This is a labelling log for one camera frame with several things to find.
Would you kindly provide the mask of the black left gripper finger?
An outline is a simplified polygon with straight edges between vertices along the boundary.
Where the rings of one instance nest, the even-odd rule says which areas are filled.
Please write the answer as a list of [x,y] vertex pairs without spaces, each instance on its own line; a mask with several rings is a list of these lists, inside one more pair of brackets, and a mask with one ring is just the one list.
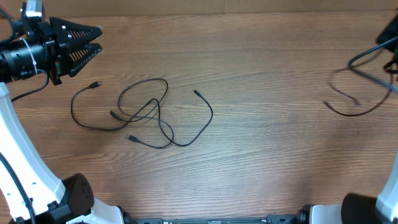
[[80,70],[97,54],[102,51],[98,43],[90,43],[73,49],[70,46],[62,45],[62,76],[76,76]]
[[51,17],[49,21],[57,42],[68,47],[84,46],[103,34],[96,26],[77,24],[57,17]]

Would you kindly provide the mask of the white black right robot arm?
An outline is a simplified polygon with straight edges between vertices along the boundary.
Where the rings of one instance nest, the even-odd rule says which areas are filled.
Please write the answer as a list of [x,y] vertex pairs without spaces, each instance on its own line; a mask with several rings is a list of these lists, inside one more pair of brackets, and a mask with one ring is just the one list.
[[[357,60],[378,50],[387,50],[392,54],[392,58],[382,69],[389,75],[389,81],[385,82],[375,76],[358,70],[358,67],[368,63],[368,59],[361,63]],[[397,17],[394,17],[388,25],[381,31],[376,38],[376,46],[368,49],[351,58],[347,66],[337,72],[349,70],[358,76],[372,81],[375,84],[386,88],[387,92],[383,99],[372,108],[356,114],[340,112],[329,102],[323,104],[336,114],[345,117],[364,116],[378,109],[390,97],[392,93],[397,93]],[[375,197],[348,193],[340,203],[330,205],[306,205],[296,216],[294,223],[397,223],[397,158],[394,163],[386,183],[382,190]]]

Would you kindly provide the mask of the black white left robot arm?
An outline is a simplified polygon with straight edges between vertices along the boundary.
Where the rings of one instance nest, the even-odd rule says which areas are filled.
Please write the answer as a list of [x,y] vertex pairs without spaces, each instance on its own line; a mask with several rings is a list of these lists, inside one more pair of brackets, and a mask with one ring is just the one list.
[[101,46],[99,27],[26,14],[9,23],[12,33],[1,42],[1,191],[13,223],[123,223],[121,209],[93,195],[83,174],[59,179],[45,164],[14,109],[7,83],[43,73],[60,84],[75,76]]

